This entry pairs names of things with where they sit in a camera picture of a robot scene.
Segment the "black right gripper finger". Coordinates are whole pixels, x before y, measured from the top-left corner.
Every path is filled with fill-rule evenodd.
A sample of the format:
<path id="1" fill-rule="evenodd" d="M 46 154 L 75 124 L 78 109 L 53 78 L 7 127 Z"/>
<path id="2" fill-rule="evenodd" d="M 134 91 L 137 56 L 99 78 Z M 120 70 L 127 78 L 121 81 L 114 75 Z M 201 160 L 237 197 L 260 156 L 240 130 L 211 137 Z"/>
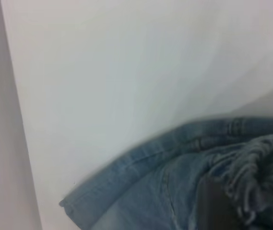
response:
<path id="1" fill-rule="evenodd" d="M 198 229 L 239 230 L 240 221 L 221 184 L 203 177 L 198 185 Z"/>

